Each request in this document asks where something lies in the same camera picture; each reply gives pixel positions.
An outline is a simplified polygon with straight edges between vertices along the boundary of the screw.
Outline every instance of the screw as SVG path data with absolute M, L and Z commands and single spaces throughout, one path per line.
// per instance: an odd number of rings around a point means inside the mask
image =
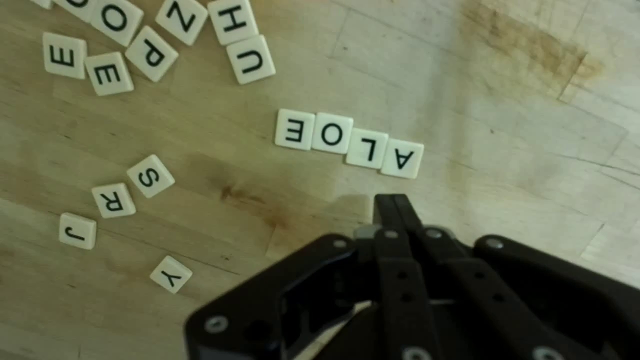
M 229 328 L 229 318 L 226 316 L 215 316 L 211 320 L 205 323 L 205 331 L 209 334 L 223 334 Z
M 535 349 L 535 360 L 565 360 L 565 357 L 549 346 Z
M 486 247 L 496 249 L 496 250 L 502 250 L 502 249 L 504 249 L 504 243 L 500 243 L 499 238 L 491 238 L 491 241 L 486 241 Z
M 433 357 L 425 349 L 412 346 L 405 349 L 403 360 L 433 360 Z

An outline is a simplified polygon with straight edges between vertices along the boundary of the wood grain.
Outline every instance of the wood grain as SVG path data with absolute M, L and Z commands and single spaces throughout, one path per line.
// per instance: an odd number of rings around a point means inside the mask
M 147 25 L 161 8 L 147 11 Z M 185 359 L 182 325 L 325 232 L 407 192 L 472 244 L 500 232 L 640 287 L 640 8 L 634 0 L 253 3 L 278 76 L 239 87 L 211 25 L 159 84 L 99 99 L 44 73 L 44 30 L 122 50 L 60 8 L 0 0 L 0 359 Z M 278 109 L 422 142 L 419 181 L 277 148 Z M 101 220 L 93 253 L 60 212 L 157 153 L 178 184 Z M 195 278 L 148 281 L 172 255 Z

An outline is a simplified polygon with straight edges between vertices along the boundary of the bolt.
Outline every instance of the bolt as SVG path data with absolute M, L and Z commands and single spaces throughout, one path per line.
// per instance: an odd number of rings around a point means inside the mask
M 229 328 L 229 318 L 226 316 L 215 316 L 211 320 L 205 323 L 205 331 L 209 334 L 223 334 Z
M 565 360 L 565 357 L 549 346 L 535 349 L 535 360 Z

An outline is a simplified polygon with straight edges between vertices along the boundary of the stain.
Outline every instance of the stain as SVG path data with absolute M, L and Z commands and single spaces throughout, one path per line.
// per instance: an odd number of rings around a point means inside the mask
M 466 0 L 461 8 L 464 53 L 484 88 L 499 88 L 500 95 L 515 95 L 515 88 L 528 87 L 561 96 L 587 61 L 587 50 L 565 42 L 535 25 L 524 25 L 508 14 L 489 8 L 478 0 Z

